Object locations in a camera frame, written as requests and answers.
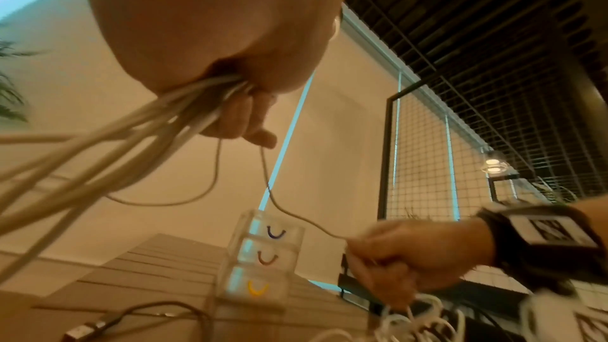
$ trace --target stacked clear boxes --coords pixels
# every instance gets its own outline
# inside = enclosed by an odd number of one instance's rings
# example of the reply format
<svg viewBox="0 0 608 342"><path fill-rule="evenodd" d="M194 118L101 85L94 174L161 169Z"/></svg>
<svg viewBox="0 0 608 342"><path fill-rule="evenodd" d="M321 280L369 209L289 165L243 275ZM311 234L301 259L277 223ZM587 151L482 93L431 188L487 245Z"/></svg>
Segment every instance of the stacked clear boxes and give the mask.
<svg viewBox="0 0 608 342"><path fill-rule="evenodd" d="M252 210L241 216L220 266L215 294L226 300L285 307L304 228Z"/></svg>

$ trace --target blue u-shaped wire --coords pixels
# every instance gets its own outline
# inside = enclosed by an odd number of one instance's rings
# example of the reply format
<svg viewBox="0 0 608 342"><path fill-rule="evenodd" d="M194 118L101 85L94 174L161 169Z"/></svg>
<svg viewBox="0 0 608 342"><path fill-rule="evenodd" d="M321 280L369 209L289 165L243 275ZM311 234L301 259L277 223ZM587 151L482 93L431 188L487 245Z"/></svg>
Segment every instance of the blue u-shaped wire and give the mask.
<svg viewBox="0 0 608 342"><path fill-rule="evenodd" d="M268 236L271 237L272 239L279 239L283 235L285 235L285 233L287 232L287 231L283 230L283 231L281 231L281 233L279 235L272 235L272 233L270 232L270 226L266 226L266 228L268 229Z"/></svg>

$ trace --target hand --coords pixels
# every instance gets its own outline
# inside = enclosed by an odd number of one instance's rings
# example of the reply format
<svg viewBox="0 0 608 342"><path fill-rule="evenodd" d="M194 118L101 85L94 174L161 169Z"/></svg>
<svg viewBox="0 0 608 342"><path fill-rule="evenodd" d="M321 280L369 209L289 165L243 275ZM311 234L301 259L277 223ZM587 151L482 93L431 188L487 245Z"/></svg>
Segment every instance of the hand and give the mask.
<svg viewBox="0 0 608 342"><path fill-rule="evenodd" d="M417 291L440 289L467 271L491 264L490 230L478 219L461 222L387 220L350 239L348 266L385 304L404 310Z"/></svg>
<svg viewBox="0 0 608 342"><path fill-rule="evenodd" d="M302 86L321 60L342 0L89 0L125 71L161 94L218 73L256 88L226 101L204 134L243 136L268 148L263 129L276 94Z"/></svg>

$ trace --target wooden tabletop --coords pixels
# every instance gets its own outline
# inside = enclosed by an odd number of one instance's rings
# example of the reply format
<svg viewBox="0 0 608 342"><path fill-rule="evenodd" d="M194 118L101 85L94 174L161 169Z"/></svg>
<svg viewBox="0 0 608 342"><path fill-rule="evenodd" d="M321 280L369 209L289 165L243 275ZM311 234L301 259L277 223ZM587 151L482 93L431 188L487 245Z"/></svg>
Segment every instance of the wooden tabletop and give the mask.
<svg viewBox="0 0 608 342"><path fill-rule="evenodd" d="M210 341L303 341L326 329L371 333L377 318L294 276L287 309L270 310L217 301L213 282L225 250L157 235L94 272L0 323L0 341L60 342L66 331L109 311L152 301L178 300L203 309L213 321ZM168 319L156 307L127 316L96 341L201 341L193 318Z"/></svg>

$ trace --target ceiling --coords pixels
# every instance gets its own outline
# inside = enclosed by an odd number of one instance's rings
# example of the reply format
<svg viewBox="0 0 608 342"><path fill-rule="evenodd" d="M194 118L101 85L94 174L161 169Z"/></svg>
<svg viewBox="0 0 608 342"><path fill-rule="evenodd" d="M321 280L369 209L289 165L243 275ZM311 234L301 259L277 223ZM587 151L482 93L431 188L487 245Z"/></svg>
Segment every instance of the ceiling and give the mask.
<svg viewBox="0 0 608 342"><path fill-rule="evenodd" d="M346 3L420 78L438 72L428 86L523 177L579 197L608 191L604 148L564 72L576 63L608 100L604 0Z"/></svg>

